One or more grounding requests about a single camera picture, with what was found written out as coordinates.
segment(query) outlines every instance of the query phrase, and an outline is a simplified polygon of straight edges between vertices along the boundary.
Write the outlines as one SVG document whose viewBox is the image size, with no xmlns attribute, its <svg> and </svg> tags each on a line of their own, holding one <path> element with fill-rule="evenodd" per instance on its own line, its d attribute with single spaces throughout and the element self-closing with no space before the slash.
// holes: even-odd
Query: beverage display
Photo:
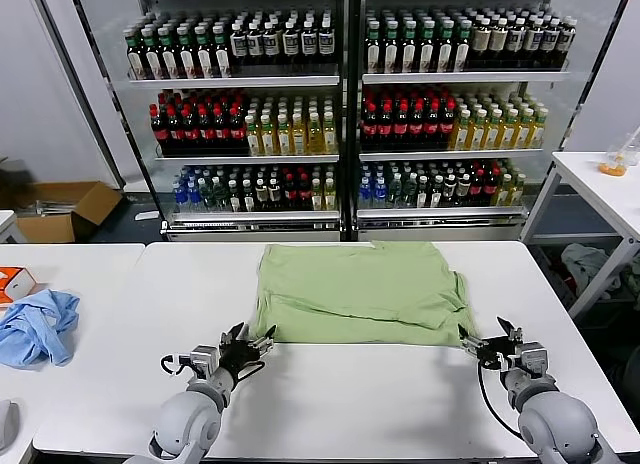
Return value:
<svg viewBox="0 0 640 464">
<path fill-rule="evenodd" d="M 507 159 L 362 163 L 359 209 L 517 207 L 526 176 Z"/>
<path fill-rule="evenodd" d="M 172 188 L 181 214 L 338 209 L 332 165 L 185 166 Z"/>
<path fill-rule="evenodd" d="M 525 94 L 504 98 L 446 88 L 363 91 L 363 152 L 540 149 L 549 111 Z"/>
<path fill-rule="evenodd" d="M 561 70 L 576 19 L 543 9 L 383 9 L 366 13 L 369 74 Z"/>
<path fill-rule="evenodd" d="M 337 62 L 331 9 L 147 13 L 124 39 L 135 80 L 333 73 Z"/>
<path fill-rule="evenodd" d="M 149 119 L 164 157 L 338 153 L 331 97 L 274 102 L 242 93 L 163 92 L 149 106 Z"/>
</svg>

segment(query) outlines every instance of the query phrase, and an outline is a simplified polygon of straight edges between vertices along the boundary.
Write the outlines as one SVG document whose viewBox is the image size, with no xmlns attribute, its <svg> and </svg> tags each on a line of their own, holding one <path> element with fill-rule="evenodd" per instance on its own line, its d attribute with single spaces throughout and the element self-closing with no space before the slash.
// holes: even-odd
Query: cardboard box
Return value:
<svg viewBox="0 0 640 464">
<path fill-rule="evenodd" d="M 28 296 L 36 281 L 23 267 L 0 267 L 0 309 Z"/>
<path fill-rule="evenodd" d="M 122 195 L 102 182 L 36 183 L 12 196 L 24 208 L 36 200 L 75 203 L 70 214 L 18 217 L 18 227 L 32 244 L 68 243 L 89 238 L 116 207 Z"/>
</svg>

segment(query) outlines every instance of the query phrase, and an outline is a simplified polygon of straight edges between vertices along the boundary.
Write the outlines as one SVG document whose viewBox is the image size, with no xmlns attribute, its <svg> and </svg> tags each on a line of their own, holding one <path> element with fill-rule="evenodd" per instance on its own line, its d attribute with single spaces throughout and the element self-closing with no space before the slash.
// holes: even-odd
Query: blue rag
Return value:
<svg viewBox="0 0 640 464">
<path fill-rule="evenodd" d="M 44 353 L 56 366 L 66 364 L 71 353 L 58 334 L 75 327 L 78 301 L 46 289 L 14 302 L 0 320 L 0 363 L 22 369 Z"/>
</svg>

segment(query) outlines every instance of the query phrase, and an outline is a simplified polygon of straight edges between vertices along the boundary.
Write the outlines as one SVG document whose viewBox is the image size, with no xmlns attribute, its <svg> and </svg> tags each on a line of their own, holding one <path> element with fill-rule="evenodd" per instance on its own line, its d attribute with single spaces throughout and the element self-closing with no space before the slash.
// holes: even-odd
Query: white table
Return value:
<svg viewBox="0 0 640 464">
<path fill-rule="evenodd" d="M 60 389 L 67 388 L 75 360 L 91 357 L 88 338 L 101 327 L 104 316 L 115 305 L 116 293 L 143 250 L 143 244 L 0 246 L 0 265 L 26 267 L 38 283 L 36 290 L 50 288 L 80 298 L 78 327 L 64 339 L 74 349 L 74 357 L 67 366 L 45 362 L 34 370 L 18 370 L 0 365 L 0 399 L 11 399 L 20 408 L 18 437 L 0 451 L 0 464 L 30 460 L 36 429 L 59 398 Z"/>
<path fill-rule="evenodd" d="M 0 244 L 5 242 L 24 244 L 27 240 L 18 229 L 16 213 L 0 210 Z"/>
<path fill-rule="evenodd" d="M 436 245 L 451 268 L 466 276 L 480 332 L 501 333 L 496 315 L 524 326 L 525 337 L 549 349 L 550 372 L 560 388 L 591 407 L 613 448 L 640 450 L 630 418 L 526 247 L 519 242 Z M 52 453 L 147 455 L 160 405 L 183 391 L 188 378 L 167 376 L 160 358 L 198 344 L 217 346 L 221 332 L 250 318 L 263 249 L 248 243 L 148 246 L 117 312 L 74 362 L 83 379 L 69 383 L 34 446 Z M 491 417 L 478 388 L 476 362 L 460 349 L 276 344 L 266 363 L 232 394 L 208 457 L 533 455 Z M 486 373 L 485 381 L 495 408 L 515 426 L 517 415 L 498 374 Z"/>
<path fill-rule="evenodd" d="M 576 321 L 591 309 L 615 275 L 640 251 L 640 166 L 630 167 L 622 177 L 609 176 L 598 170 L 604 154 L 554 152 L 554 167 L 520 235 L 524 243 L 533 237 L 558 184 L 564 179 L 622 237 L 600 272 L 569 309 L 569 315 Z"/>
</svg>

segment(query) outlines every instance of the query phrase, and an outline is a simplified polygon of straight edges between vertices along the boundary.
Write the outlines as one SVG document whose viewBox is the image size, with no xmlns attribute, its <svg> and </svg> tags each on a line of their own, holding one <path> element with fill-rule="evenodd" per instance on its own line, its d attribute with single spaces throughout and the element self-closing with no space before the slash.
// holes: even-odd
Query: tissue box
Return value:
<svg viewBox="0 0 640 464">
<path fill-rule="evenodd" d="M 36 285 L 24 267 L 0 267 L 0 309 L 29 295 Z"/>
</svg>

